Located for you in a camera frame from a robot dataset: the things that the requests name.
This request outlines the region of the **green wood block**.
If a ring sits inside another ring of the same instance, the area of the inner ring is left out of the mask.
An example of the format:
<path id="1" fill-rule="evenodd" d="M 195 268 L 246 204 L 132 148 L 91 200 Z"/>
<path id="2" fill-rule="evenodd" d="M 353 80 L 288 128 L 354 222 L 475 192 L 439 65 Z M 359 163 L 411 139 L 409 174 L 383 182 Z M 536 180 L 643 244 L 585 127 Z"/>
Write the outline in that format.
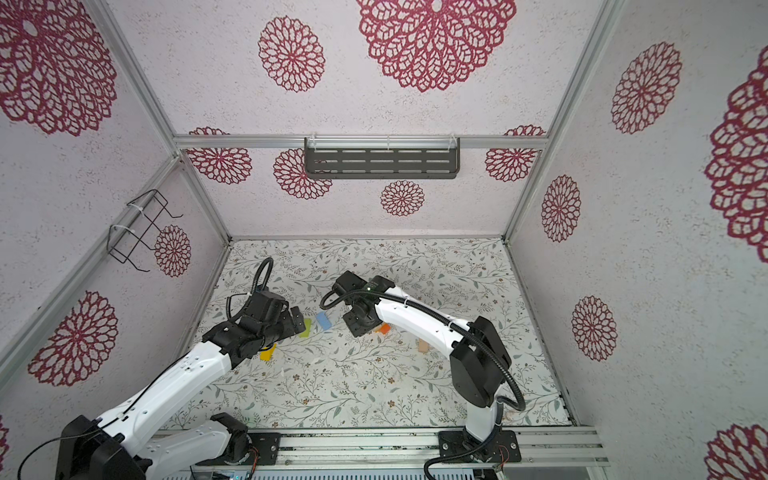
<path id="1" fill-rule="evenodd" d="M 304 330 L 299 334 L 300 338 L 308 338 L 312 331 L 312 320 L 310 318 L 304 319 Z"/>

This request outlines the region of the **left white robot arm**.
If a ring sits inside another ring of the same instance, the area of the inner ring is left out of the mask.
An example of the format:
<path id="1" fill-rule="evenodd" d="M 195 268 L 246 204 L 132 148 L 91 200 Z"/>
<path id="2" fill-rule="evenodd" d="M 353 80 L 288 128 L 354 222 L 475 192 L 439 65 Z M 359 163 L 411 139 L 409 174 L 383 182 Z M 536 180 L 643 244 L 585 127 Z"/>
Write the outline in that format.
<path id="1" fill-rule="evenodd" d="M 218 413 L 160 440 L 156 432 L 195 395 L 279 341 L 304 332 L 303 314 L 282 296 L 260 291 L 228 321 L 206 332 L 186 355 L 147 387 L 91 420 L 79 416 L 62 431 L 58 479 L 162 479 L 199 462 L 247 462 L 247 427 Z"/>

